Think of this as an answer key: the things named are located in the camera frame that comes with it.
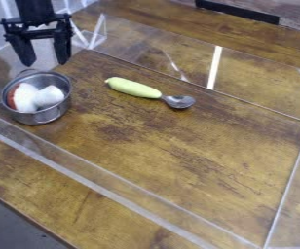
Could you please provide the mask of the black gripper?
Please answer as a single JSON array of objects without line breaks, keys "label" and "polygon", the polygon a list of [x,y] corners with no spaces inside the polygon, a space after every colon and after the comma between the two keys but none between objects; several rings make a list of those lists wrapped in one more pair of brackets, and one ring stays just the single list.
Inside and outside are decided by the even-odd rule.
[{"label": "black gripper", "polygon": [[[65,64],[71,54],[71,15],[57,14],[53,11],[51,0],[15,0],[19,15],[15,18],[3,18],[4,38],[11,44],[21,64],[27,67],[36,61],[31,39],[53,38],[53,49],[60,64]],[[29,31],[31,27],[48,25],[55,22],[52,29]]]}]

